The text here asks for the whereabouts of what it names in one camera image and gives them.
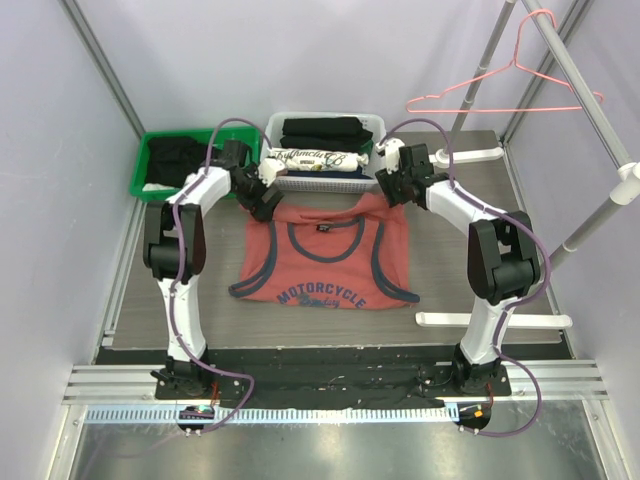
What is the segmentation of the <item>red tank top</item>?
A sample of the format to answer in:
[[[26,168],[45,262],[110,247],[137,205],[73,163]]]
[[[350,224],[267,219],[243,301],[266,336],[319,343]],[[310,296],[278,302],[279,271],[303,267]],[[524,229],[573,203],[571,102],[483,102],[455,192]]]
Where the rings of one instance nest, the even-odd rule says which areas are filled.
[[[236,299],[283,306],[386,310],[419,303],[409,279],[403,206],[365,193],[347,210],[280,204],[269,222],[249,219]]]

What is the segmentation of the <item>pink wire hanger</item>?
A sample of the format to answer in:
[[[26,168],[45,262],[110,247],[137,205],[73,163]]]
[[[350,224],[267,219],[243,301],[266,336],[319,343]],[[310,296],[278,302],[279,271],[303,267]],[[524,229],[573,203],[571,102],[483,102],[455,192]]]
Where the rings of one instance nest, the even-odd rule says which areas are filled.
[[[538,20],[546,20],[551,26],[551,31],[557,33],[558,22],[555,13],[548,8],[534,7],[518,24],[510,58],[503,65],[492,68],[491,62],[493,55],[505,29],[505,21],[499,20],[481,55],[480,64],[471,78],[446,87],[439,93],[425,94],[408,100],[405,104],[406,111],[411,114],[499,115],[507,113],[561,113],[583,110],[584,107],[581,106],[578,101],[575,101],[573,104],[557,104],[543,107],[506,107],[498,104],[497,106],[482,108],[475,105],[476,96],[480,91],[480,87],[485,82],[488,82],[494,77],[507,75],[511,71],[527,75],[532,80],[540,80],[543,84],[557,86],[569,92],[571,95],[578,93],[577,88],[569,80],[567,74],[565,74],[563,78],[559,78],[529,67],[522,61],[521,50],[523,49],[525,29],[528,24],[533,24]],[[462,105],[458,108],[445,108],[443,104],[444,99],[462,90],[465,90]]]

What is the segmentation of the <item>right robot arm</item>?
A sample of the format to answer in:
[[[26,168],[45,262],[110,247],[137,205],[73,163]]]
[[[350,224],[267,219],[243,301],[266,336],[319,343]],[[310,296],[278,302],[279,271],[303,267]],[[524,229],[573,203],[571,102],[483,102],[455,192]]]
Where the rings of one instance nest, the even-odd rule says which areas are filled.
[[[391,206],[414,203],[447,220],[467,238],[467,280],[475,295],[466,333],[456,346],[451,380],[472,395],[496,378],[511,310],[540,279],[531,222],[523,211],[504,212],[437,173],[427,146],[392,138],[375,146],[383,168],[376,179]]]

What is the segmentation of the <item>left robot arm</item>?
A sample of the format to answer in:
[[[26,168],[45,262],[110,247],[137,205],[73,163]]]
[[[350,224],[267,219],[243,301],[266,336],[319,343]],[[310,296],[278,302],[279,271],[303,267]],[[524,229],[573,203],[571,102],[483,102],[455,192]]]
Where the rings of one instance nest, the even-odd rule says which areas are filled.
[[[210,366],[198,301],[207,256],[206,214],[232,193],[254,218],[270,220],[283,197],[274,183],[287,172],[285,163],[267,157],[248,164],[250,153],[245,143],[227,140],[218,156],[188,175],[176,194],[147,207],[143,263],[160,288],[169,332],[165,366],[152,373],[161,398],[203,398],[217,375]]]

